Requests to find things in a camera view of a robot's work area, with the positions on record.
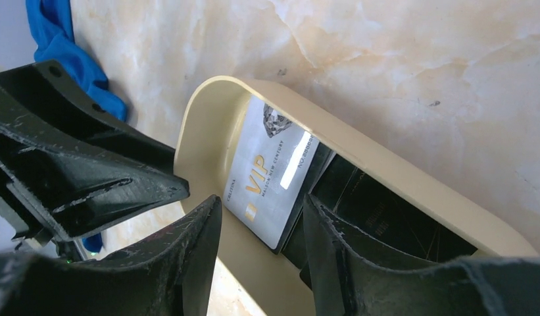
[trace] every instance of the blue fabric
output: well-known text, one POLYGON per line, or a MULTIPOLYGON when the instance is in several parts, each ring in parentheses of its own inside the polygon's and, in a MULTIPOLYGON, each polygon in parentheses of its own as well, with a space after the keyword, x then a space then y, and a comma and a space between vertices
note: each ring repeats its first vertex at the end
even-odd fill
POLYGON ((37 43, 34 59, 56 59, 97 104, 119 120, 126 120, 126 105, 109 92, 105 73, 74 43, 70 0, 26 0, 26 10, 37 43))

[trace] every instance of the marble tabletop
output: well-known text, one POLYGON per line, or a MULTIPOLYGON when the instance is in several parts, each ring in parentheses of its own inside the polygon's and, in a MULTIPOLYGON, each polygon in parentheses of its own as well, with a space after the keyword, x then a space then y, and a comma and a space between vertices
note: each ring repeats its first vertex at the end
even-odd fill
MULTIPOLYGON (((280 82, 540 251, 540 0, 71 3, 77 43, 145 134, 175 146, 188 99, 211 76, 280 82)), ((169 205, 110 229, 107 251, 180 212, 169 205)), ((241 315, 231 286, 222 308, 241 315)))

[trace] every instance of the screw hole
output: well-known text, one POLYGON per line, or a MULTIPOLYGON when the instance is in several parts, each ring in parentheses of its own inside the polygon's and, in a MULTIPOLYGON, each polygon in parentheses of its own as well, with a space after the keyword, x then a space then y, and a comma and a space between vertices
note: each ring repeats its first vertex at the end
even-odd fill
POLYGON ((99 104, 97 103, 92 104, 91 108, 96 110, 97 112, 105 113, 105 110, 101 106, 99 106, 99 104))
POLYGON ((49 67, 49 72, 50 72, 53 76, 55 76, 55 77, 57 77, 57 78, 59 78, 59 77, 62 76, 61 71, 60 71, 57 67, 55 67, 55 66, 50 66, 50 67, 49 67))

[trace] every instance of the diamond image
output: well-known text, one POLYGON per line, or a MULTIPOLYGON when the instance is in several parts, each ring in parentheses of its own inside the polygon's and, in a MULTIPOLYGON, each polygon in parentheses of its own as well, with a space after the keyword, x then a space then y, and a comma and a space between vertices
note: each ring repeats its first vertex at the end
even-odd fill
POLYGON ((283 132, 293 123, 271 106, 264 104, 264 127, 269 138, 283 132))

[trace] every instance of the beige marble floor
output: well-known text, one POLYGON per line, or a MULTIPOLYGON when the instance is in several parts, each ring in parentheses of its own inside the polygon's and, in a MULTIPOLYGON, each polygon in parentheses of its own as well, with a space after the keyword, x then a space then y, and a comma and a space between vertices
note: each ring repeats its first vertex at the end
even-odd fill
MULTIPOLYGON (((72 0, 72 14, 144 133, 175 146, 211 76, 281 82, 540 251, 540 0, 72 0)), ((110 230, 107 249, 177 210, 110 230)))

